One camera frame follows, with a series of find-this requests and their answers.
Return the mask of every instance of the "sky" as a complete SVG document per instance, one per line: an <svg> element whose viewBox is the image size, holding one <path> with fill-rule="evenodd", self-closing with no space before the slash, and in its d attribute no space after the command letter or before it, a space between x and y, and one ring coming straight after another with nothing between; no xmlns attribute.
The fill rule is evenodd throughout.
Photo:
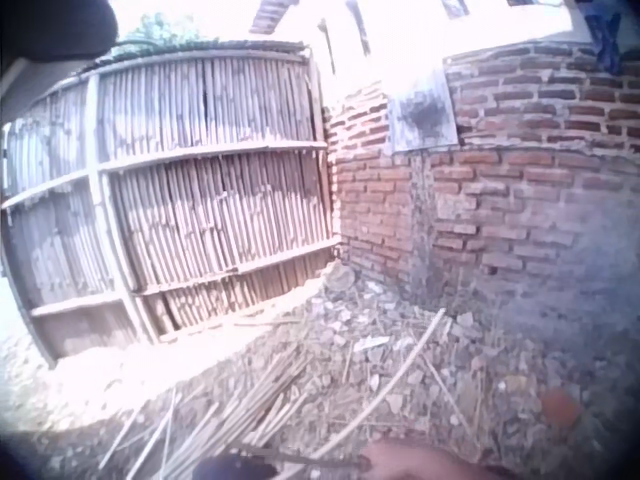
<svg viewBox="0 0 640 480"><path fill-rule="evenodd" d="M203 37L246 37L260 0L111 0L120 36L138 26L144 13L171 20L192 15Z"/></svg>

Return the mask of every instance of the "bamboo fence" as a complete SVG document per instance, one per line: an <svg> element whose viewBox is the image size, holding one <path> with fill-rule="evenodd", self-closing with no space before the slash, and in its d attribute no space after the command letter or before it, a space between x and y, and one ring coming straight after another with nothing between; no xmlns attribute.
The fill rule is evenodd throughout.
<svg viewBox="0 0 640 480"><path fill-rule="evenodd" d="M255 311L335 245L300 53L178 52L77 76L6 137L2 247L50 363Z"/></svg>

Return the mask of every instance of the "dirt ground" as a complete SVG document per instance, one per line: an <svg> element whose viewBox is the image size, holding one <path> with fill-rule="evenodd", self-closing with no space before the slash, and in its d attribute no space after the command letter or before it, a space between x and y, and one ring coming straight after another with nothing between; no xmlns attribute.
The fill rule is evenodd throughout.
<svg viewBox="0 0 640 480"><path fill-rule="evenodd" d="M8 422L13 419L10 443L46 478L124 478L168 411L174 386L189 399L175 411L170 450L184 442L214 402L229 401L241 384L256 381L274 355L296 345L311 358L296 380L308 397L273 445L309 454L390 381L434 317L383 285L354 278L350 269L330 267L254 319L276 322L272 328L224 328L152 350L134 348L135 354L121 352L115 360L113 352L94 352L89 372L90 357L85 358L84 375L75 367L78 359L54 372L32 368L32 384L41 392L31 400L39 400L27 406L29 389L18 386L9 395L13 403L5 402L13 405L5 411ZM358 351L367 339L379 345ZM5 357L13 358L7 351ZM637 378L635 366L625 358L612 354L578 365L567 352L547 351L503 331L487 312L447 316L398 386L331 456L357 454L367 442L392 435L426 440L472 461L499 463L525 478L594 478L619 452L624 418L636 405L629 390ZM13 359L7 371L28 370L24 365L35 362L22 361L20 366ZM24 381L24 375L9 375L9 385L20 383L18 377ZM74 378L73 385L63 388L67 378ZM56 396L54 387L62 393ZM545 392L554 389L573 400L547 403ZM74 391L79 398L70 401ZM100 459L143 401L119 449L98 472ZM37 414L21 414L20 402L24 411ZM579 414L576 422L561 426L574 414ZM163 443L161 437L137 478L157 471ZM305 476L350 478L352 473L308 469Z"/></svg>

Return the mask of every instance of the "stick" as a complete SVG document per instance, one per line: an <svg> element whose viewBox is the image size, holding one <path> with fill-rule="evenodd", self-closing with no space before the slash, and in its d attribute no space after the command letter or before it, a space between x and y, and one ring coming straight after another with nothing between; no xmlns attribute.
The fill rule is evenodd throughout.
<svg viewBox="0 0 640 480"><path fill-rule="evenodd" d="M364 419L371 414L371 412L373 412L373 410L384 400L384 398L393 389L393 387L395 387L396 383L398 383L400 378L407 372L407 370L409 370L409 367L411 367L411 365L415 361L416 357L418 356L422 348L429 341L429 338L431 337L436 327L440 323L440 320L444 316L444 313L445 313L445 309L444 308L440 309L440 311L431 321L431 325L429 325L429 328L427 329L427 331L420 338L420 341L418 342L418 344L413 348L413 350L411 350L411 353L409 354L407 359L404 361L404 363L400 366L400 369L396 372L396 374L393 376L391 381L380 391L380 393L376 396L376 398L374 398L373 401L369 405L367 405L367 407L362 412L360 412L360 414L349 425L347 425L344 429L342 429L340 433L338 433L331 440L329 440L329 442L326 443L319 450L316 450L310 456L310 458L318 459L318 458L321 458L323 455L326 455L327 453L329 453L341 441L343 441L349 434L351 434L364 421ZM295 467L282 472L280 475L275 477L275 480L287 480L289 478L292 478L295 474L297 474L303 468L304 468L303 465L296 465Z"/></svg>
<svg viewBox="0 0 640 480"><path fill-rule="evenodd" d="M476 446L479 446L478 445L478 441L475 438L475 435L473 435L471 427L467 423L467 419L464 418L464 415L462 415L462 412L458 408L458 405L456 404L456 401L454 400L453 396L449 393L449 390L447 390L447 387L445 386L444 382L442 381L442 378L440 378L440 374L436 371L436 369L433 367L433 365L431 364L431 362L427 358L425 358L425 362L427 364L427 367L429 367L429 370L431 371L431 373L435 377L436 382L438 382L438 385L440 385L440 388L442 389L445 397L447 397L447 400L451 404L451 407L453 407L453 410L456 412L456 415L460 419L460 423L462 423L462 426L467 431L467 435L469 435L469 437L473 440L473 442L476 444Z"/></svg>
<svg viewBox="0 0 640 480"><path fill-rule="evenodd" d="M162 463L160 464L160 480L164 478L164 466L167 463L167 453L169 453L169 440L171 439L171 420L173 419L173 410L176 407L176 387L173 387L171 395L171 407L169 410L169 425L167 425L167 434L164 437L164 451L162 452Z"/></svg>
<svg viewBox="0 0 640 480"><path fill-rule="evenodd" d="M347 363L344 364L344 371L342 372L342 383L347 383L347 377L349 376L349 365L351 365L351 355L353 355L353 340L349 343L349 355L347 356Z"/></svg>
<svg viewBox="0 0 640 480"><path fill-rule="evenodd" d="M142 453L138 457L138 460L136 460L136 463L131 468L131 471L127 474L126 480L132 480L135 474L138 473L138 470L146 460L147 455L149 455L149 452L151 451L155 443L158 441L158 437L160 437L160 434L164 430L164 427L169 422L169 419L171 418L172 413L173 413L173 408L169 408L169 411L165 414L164 418L160 422L160 425L158 425L158 428L156 429L156 431L153 432L153 435L147 442L147 445L144 447L144 450L142 450Z"/></svg>
<svg viewBox="0 0 640 480"><path fill-rule="evenodd" d="M116 437L116 439L113 442L113 445L111 445L111 448L109 449L109 451L107 452L107 454L104 456L104 458L102 459L102 461L100 462L100 465L98 465L98 470L102 470L104 468L104 466L107 464L107 462L109 461L109 459L111 458L111 455L113 455L113 452L116 451L116 448L118 448L118 444L122 441L122 439L124 438L124 436L127 434L127 432L129 431L129 429L131 428L131 425L133 425L134 420L136 419L136 417L138 416L138 414L140 413L140 410L142 410L142 407L144 406L145 402L142 402L131 414L131 416L128 418L128 420L126 421L126 423L122 426L122 430L120 430L120 433L118 434L118 436Z"/></svg>

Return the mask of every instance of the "wooden beam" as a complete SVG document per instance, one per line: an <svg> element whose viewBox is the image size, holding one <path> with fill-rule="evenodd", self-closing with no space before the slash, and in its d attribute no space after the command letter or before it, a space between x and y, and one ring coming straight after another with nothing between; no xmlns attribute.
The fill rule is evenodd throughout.
<svg viewBox="0 0 640 480"><path fill-rule="evenodd" d="M26 292L20 288L15 281L13 276L13 269L11 263L9 262L9 252L11 251L11 245L9 242L9 236L7 232L9 231L9 225L7 221L7 212L0 211L0 254L2 257L2 265L4 268L4 274L7 277L7 281L9 282L9 288L11 289L11 293L13 294L13 299L16 302L18 307L18 311L20 312L20 316L22 317L22 321L24 322L24 326L26 327L29 335L33 339L33 343L44 358L44 361L47 362L49 368L53 368L57 363L57 355L55 351L46 344L46 342L40 338L38 331L36 330L33 324L33 317L31 316L29 310L27 310L25 306Z"/></svg>
<svg viewBox="0 0 640 480"><path fill-rule="evenodd" d="M274 265L284 263L288 260L293 260L294 258L298 258L304 255L308 255L310 253L324 250L325 248L335 247L338 243L340 243L339 239L331 238L329 240L325 240L319 243L314 243L313 245L308 245L306 247L300 247L293 250L289 250L288 252L277 253L269 257L261 258L259 260L242 263L228 270L225 270L223 272L218 272L213 275L195 278L193 280L189 280L186 282L176 282L176 283L171 283L166 285L157 285L157 286L149 287L142 292L138 292L138 293L134 292L134 294L140 295L140 296L156 295L158 293L171 292L173 290L180 290L182 288L195 287L197 285L204 285L206 283L219 282L220 280L223 280L225 278L229 278L237 275L246 275L247 273L252 273L257 270L261 270L263 268L272 267Z"/></svg>
<svg viewBox="0 0 640 480"><path fill-rule="evenodd" d="M311 93L311 111L313 112L313 130L315 139L324 142L324 121L322 119L322 90L320 89L320 71L313 59L309 58L309 90ZM325 221L327 222L326 235L333 236L333 222L331 216L331 187L329 184L329 162L327 152L318 154L318 171L320 173L320 192L324 207Z"/></svg>
<svg viewBox="0 0 640 480"><path fill-rule="evenodd" d="M149 65L156 65L158 63L175 62L181 60L200 60L209 58L264 58L267 60L283 60L287 62L302 63L306 61L306 58L301 54L296 53L283 53L283 52L271 52L267 50L242 50L242 49L230 49L230 50L194 50L191 52L176 52L167 53L164 55L154 55L151 57L135 58L133 60L126 60L123 62L113 63L111 65L105 65L104 67L98 67L95 70L91 70L87 73L82 73L74 77L67 78L62 82L58 82L50 90L48 90L40 98L44 98L59 90L72 87L79 83L86 81L94 75L105 75L108 73L119 72L127 70L129 68L144 67Z"/></svg>
<svg viewBox="0 0 640 480"><path fill-rule="evenodd" d="M101 163L98 167L103 172L123 171L130 168L140 168L156 163L172 162L175 160L187 160L194 157L211 157L217 155L233 155L253 152L273 152L289 150L324 150L325 142L302 141L273 141L273 142L240 142L223 143L218 145L206 145L203 147L187 147L171 150L169 152L156 152L144 155L131 155L129 157Z"/></svg>
<svg viewBox="0 0 640 480"><path fill-rule="evenodd" d="M150 338L153 343L157 343L158 333L144 309L144 304L133 297L129 287L130 284L127 284L125 276L128 267L127 258L124 255L124 249L118 248L119 243L121 243L118 225L115 214L113 212L109 214L110 210L113 210L113 205L109 199L105 199L100 179L101 174L98 170L100 155L97 141L99 82L100 77L98 75L89 79L84 119L84 151L87 159L89 188L95 211L98 239L109 271L113 275L115 291L124 304L129 320L131 320L138 334L138 339L143 341L146 338Z"/></svg>
<svg viewBox="0 0 640 480"><path fill-rule="evenodd" d="M43 195L47 193L49 190L53 190L54 188L61 187L66 183L75 182L76 180L79 180L86 176L87 176L87 170L82 169L76 172L68 173L67 175L63 175L58 178L54 178L53 180L49 180L48 182L44 182L38 185L37 187L29 188L24 192L20 192L17 195L14 195L13 197L9 197L7 200L2 202L1 208L2 210L6 210L7 208L11 208L19 203L24 202L25 200L28 200L29 198L32 198L38 195Z"/></svg>
<svg viewBox="0 0 640 480"><path fill-rule="evenodd" d="M100 305L108 305L120 301L120 295L116 292L96 293L95 295L87 295L86 297L72 298L62 302L51 303L32 309L29 314L32 318L46 317L57 313L72 312L88 307L98 307Z"/></svg>

